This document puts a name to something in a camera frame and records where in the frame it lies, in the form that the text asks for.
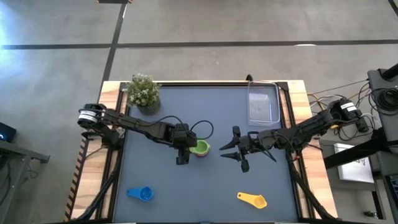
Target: wooden board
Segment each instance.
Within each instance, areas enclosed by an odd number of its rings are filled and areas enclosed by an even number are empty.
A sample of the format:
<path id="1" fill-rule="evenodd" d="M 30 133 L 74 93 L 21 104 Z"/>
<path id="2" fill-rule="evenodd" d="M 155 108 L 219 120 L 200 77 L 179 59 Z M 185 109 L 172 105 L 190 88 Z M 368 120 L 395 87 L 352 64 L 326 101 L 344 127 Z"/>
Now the wooden board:
<path id="1" fill-rule="evenodd" d="M 176 81 L 158 81 L 162 83 L 173 82 Z M 190 83 L 190 82 L 242 82 L 242 81 L 177 81 L 180 83 Z M 296 123 L 300 123 L 312 116 L 310 105 L 307 98 L 307 92 L 305 90 L 305 85 L 302 80 L 288 80 L 288 81 L 279 81 L 279 82 L 287 82 L 289 84 L 289 93 L 292 101 L 292 107 L 294 112 L 294 117 Z M 101 90 L 101 95 L 99 98 L 99 103 L 104 104 L 107 108 L 116 108 L 116 102 L 119 93 L 120 82 L 104 82 Z M 285 115 L 285 122 L 288 127 L 290 127 L 290 119 L 289 112 L 287 110 L 287 104 L 285 97 L 283 96 L 283 91 L 281 92 L 282 98 L 282 106 Z M 122 100 L 122 107 L 120 112 L 124 112 L 126 107 L 126 97 Z M 75 176 L 72 181 L 71 186 L 71 194 L 69 196 L 67 202 L 67 209 L 65 212 L 64 220 L 67 221 L 70 218 L 77 218 L 81 215 L 86 207 L 91 203 L 94 199 L 95 195 L 98 193 L 101 180 L 104 172 L 104 165 L 106 159 L 106 149 L 103 149 L 96 154 L 93 154 L 86 161 L 82 162 L 82 158 L 85 157 L 86 154 L 95 151 L 100 148 L 100 140 L 90 141 L 89 145 L 86 147 L 86 152 L 84 153 L 85 144 L 87 141 L 84 139 L 82 141 L 82 145 L 78 150 L 81 152 L 79 154 L 78 163 L 76 165 Z M 313 140 L 311 144 L 315 146 L 319 146 L 319 142 Z M 311 191 L 314 193 L 319 202 L 324 206 L 324 208 L 334 217 L 337 217 L 336 207 L 333 200 L 333 196 L 331 193 L 328 176 L 326 173 L 326 168 L 323 163 L 322 152 L 319 149 L 315 149 L 312 147 L 307 147 L 303 150 L 303 160 L 305 164 L 305 171 L 307 173 L 308 184 L 310 186 Z M 108 214 L 109 207 L 109 195 L 110 190 L 107 192 L 104 200 L 103 207 L 103 217 L 106 217 Z M 302 205 L 303 216 L 308 217 L 308 210 L 305 196 L 301 189 L 299 189 L 300 195 L 300 203 Z"/>

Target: gray floor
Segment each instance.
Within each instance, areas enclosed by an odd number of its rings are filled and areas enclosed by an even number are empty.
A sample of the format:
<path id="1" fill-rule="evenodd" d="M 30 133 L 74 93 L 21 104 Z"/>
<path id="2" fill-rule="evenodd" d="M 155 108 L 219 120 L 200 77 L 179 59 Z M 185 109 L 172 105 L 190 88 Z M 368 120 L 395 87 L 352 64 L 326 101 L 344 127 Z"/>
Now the gray floor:
<path id="1" fill-rule="evenodd" d="M 94 0 L 3 0 L 0 45 L 108 44 L 119 10 Z M 119 42 L 397 37 L 398 17 L 387 0 L 135 0 Z M 47 165 L 32 165 L 40 175 L 24 183 L 6 223 L 62 220 L 80 142 L 77 109 L 97 100 L 108 52 L 0 50 L 0 122 L 18 129 L 16 143 L 51 155 Z M 301 79 L 316 92 L 364 80 L 368 70 L 388 68 L 397 58 L 398 45 L 118 49 L 109 79 L 144 72 L 156 80 L 236 80 L 250 73 L 258 80 Z M 361 85 L 320 96 L 351 96 Z M 361 109 L 368 113 L 369 105 Z M 341 218 L 377 222 L 361 215 L 362 205 L 373 202 L 370 192 L 332 191 Z"/>

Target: clear plastic container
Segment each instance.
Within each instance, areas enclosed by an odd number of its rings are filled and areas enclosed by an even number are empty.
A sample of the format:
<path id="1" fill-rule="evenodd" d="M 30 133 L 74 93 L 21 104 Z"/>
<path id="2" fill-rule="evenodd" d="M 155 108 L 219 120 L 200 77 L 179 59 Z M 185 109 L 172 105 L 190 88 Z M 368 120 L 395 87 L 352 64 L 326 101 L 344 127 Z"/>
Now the clear plastic container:
<path id="1" fill-rule="evenodd" d="M 279 87 L 271 82 L 249 82 L 249 125 L 271 126 L 280 121 Z"/>

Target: small white flowers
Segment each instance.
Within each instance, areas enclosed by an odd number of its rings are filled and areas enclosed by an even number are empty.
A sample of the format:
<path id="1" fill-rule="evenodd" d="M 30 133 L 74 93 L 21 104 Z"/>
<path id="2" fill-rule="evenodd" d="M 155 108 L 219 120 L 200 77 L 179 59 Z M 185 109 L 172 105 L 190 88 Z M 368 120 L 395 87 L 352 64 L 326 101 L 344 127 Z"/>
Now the small white flowers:
<path id="1" fill-rule="evenodd" d="M 127 84 L 129 106 L 149 106 L 159 99 L 159 85 L 153 82 L 149 75 L 138 73 L 132 76 L 132 82 Z"/>

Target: black floor stripe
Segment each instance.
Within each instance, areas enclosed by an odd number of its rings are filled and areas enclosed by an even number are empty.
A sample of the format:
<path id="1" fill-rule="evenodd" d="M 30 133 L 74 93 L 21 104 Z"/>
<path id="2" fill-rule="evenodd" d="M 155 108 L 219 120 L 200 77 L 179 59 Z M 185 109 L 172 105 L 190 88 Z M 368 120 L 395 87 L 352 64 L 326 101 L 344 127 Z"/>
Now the black floor stripe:
<path id="1" fill-rule="evenodd" d="M 248 42 L 165 42 L 165 43 L 130 43 L 118 44 L 120 49 L 148 49 L 171 47 L 267 47 L 295 45 L 376 45 L 398 44 L 398 39 L 386 40 L 299 40 L 299 41 L 248 41 Z"/>
<path id="2" fill-rule="evenodd" d="M 126 4 L 122 4 L 120 7 L 120 11 L 119 11 L 118 21 L 116 22 L 116 28 L 115 28 L 114 34 L 113 34 L 112 46 L 111 46 L 111 49 L 109 50 L 108 59 L 106 60 L 106 65 L 105 65 L 104 75 L 102 77 L 102 82 L 108 81 L 109 76 L 111 74 L 113 59 L 114 59 L 114 55 L 116 53 L 116 48 L 118 47 L 119 36 L 120 36 L 121 29 L 122 29 L 123 16 L 124 16 L 125 10 L 126 10 Z"/>
<path id="3" fill-rule="evenodd" d="M 31 44 L 0 45 L 3 50 L 51 50 L 51 49 L 107 49 L 111 44 Z"/>
<path id="4" fill-rule="evenodd" d="M 394 0 L 388 0 L 388 2 L 390 3 L 392 10 L 394 10 L 396 15 L 398 16 L 398 7 L 397 7 L 396 3 L 394 2 Z"/>

